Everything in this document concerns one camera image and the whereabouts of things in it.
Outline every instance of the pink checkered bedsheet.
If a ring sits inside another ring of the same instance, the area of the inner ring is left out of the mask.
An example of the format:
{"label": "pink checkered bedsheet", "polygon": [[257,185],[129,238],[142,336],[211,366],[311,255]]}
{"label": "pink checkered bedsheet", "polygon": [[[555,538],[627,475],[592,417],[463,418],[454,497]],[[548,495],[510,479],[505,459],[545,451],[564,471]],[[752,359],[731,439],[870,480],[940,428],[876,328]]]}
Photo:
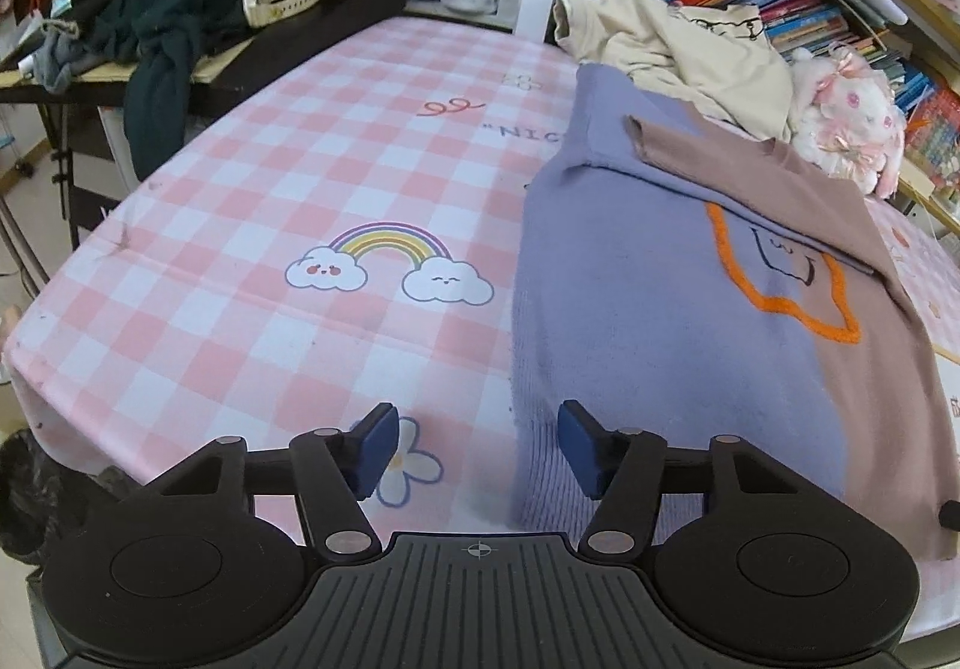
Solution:
{"label": "pink checkered bedsheet", "polygon": [[[947,397],[944,410],[952,417],[960,466],[960,268],[934,239],[893,207],[868,199],[867,208],[937,350]],[[960,623],[958,594],[960,557],[920,564],[920,603],[905,636],[922,637]]]}
{"label": "pink checkered bedsheet", "polygon": [[524,185],[575,73],[553,47],[403,18],[267,87],[27,311],[6,357],[37,438],[147,481],[221,434],[285,446],[390,401],[400,451],[365,505],[374,528],[502,530]]}

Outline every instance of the cloud print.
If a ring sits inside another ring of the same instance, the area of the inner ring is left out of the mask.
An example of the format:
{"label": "cloud print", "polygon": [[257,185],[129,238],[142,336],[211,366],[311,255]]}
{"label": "cloud print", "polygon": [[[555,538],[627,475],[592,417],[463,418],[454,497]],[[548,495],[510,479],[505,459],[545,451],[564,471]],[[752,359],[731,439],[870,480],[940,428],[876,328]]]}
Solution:
{"label": "cloud print", "polygon": [[493,298],[493,285],[477,274],[470,263],[431,257],[403,277],[403,291],[415,301],[463,301],[483,306]]}
{"label": "cloud print", "polygon": [[367,272],[343,252],[316,247],[287,268],[287,281],[294,287],[351,292],[367,283]]}

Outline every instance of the metal rivet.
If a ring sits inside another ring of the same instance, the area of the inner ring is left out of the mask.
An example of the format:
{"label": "metal rivet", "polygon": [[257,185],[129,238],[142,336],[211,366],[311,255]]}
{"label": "metal rivet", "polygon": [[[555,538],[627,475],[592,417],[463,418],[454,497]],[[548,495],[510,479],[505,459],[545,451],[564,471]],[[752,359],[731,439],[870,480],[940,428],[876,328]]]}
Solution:
{"label": "metal rivet", "polygon": [[634,538],[622,530],[599,530],[587,540],[587,545],[605,556],[618,556],[634,549]]}
{"label": "metal rivet", "polygon": [[360,530],[338,530],[326,538],[326,549],[341,556],[352,556],[368,549],[373,540]]}

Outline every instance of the pink plush toy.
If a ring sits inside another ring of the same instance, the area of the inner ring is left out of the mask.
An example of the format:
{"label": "pink plush toy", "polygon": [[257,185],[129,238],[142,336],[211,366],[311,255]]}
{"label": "pink plush toy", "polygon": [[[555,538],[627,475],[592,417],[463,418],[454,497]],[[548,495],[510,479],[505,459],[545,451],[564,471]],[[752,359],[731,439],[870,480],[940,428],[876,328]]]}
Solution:
{"label": "pink plush toy", "polygon": [[824,58],[799,49],[791,71],[788,121],[800,157],[832,178],[850,179],[866,196],[894,194],[906,119],[882,71],[845,46]]}

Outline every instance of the black circular pad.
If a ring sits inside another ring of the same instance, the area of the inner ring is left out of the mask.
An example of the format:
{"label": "black circular pad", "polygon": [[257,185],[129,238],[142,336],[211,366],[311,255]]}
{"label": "black circular pad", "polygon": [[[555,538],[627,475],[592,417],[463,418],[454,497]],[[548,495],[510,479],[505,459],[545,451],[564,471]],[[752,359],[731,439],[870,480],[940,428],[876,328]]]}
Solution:
{"label": "black circular pad", "polygon": [[162,666],[256,641],[306,585],[285,533],[205,497],[124,501],[71,536],[43,571],[56,627],[83,651]]}
{"label": "black circular pad", "polygon": [[212,583],[223,566],[220,551],[195,536],[149,536],[128,544],[113,559],[110,573],[136,596],[185,596]]}
{"label": "black circular pad", "polygon": [[850,573],[839,547],[805,533],[772,533],[747,542],[736,556],[741,574],[781,596],[821,596]]}
{"label": "black circular pad", "polygon": [[675,618],[754,661],[850,661],[895,644],[917,569],[883,530],[829,498],[745,495],[674,533],[654,585]]}

